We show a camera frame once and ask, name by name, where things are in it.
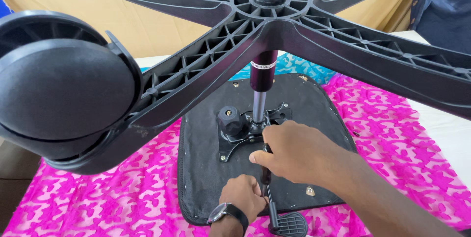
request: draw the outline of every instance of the wristwatch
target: wristwatch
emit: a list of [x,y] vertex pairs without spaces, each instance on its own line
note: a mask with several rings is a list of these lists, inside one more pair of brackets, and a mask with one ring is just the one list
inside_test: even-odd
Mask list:
[[242,224],[242,228],[244,228],[245,235],[245,231],[247,230],[247,227],[249,227],[249,220],[247,219],[247,216],[245,216],[244,212],[242,212],[242,210],[238,209],[231,203],[219,204],[219,206],[217,206],[209,215],[207,223],[211,225],[211,223],[217,222],[224,215],[231,215],[236,218]]

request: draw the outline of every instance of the black watch strap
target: black watch strap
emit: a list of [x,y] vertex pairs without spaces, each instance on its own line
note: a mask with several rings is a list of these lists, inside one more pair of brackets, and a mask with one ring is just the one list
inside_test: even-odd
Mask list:
[[240,221],[240,223],[242,224],[242,228],[244,228],[245,235],[245,231],[247,230],[247,227],[249,227],[249,220],[247,219],[247,216],[245,216],[244,212],[242,212],[242,210],[240,210],[233,204],[227,203],[226,214],[231,215]]

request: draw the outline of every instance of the cylinder label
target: cylinder label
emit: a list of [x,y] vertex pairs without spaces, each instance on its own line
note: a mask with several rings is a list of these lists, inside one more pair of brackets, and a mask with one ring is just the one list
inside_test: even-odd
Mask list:
[[250,64],[256,68],[256,69],[259,69],[259,70],[268,70],[268,69],[271,69],[273,68],[275,65],[276,65],[276,61],[270,65],[259,65],[259,64],[256,64],[255,62],[253,61],[250,61]]

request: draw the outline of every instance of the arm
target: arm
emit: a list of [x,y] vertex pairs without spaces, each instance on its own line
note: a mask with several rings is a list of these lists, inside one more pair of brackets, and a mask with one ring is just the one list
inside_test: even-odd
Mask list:
[[294,121],[266,127],[273,151],[256,151],[250,161],[294,183],[322,186],[341,197],[374,236],[460,236],[377,176],[357,154],[315,128]]
[[[219,204],[231,203],[242,210],[250,225],[267,205],[268,198],[261,195],[260,185],[255,177],[242,174],[227,181],[227,185],[222,188]],[[243,234],[240,222],[233,216],[225,215],[211,225],[209,237],[241,237]]]

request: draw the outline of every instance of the blue cloth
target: blue cloth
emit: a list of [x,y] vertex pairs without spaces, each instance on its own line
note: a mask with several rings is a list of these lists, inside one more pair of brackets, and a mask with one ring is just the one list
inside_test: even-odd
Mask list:
[[[141,71],[144,72],[147,69],[148,68],[141,68]],[[319,84],[326,84],[335,74],[335,71],[313,64],[292,54],[285,53],[276,59],[275,74],[285,73],[302,73],[313,78]],[[250,78],[250,63],[229,80],[248,78]]]
[[0,18],[11,13],[13,13],[13,11],[8,8],[8,6],[5,4],[5,2],[3,2],[3,0],[0,0]]
[[471,54],[471,0],[414,0],[411,30],[433,46]]

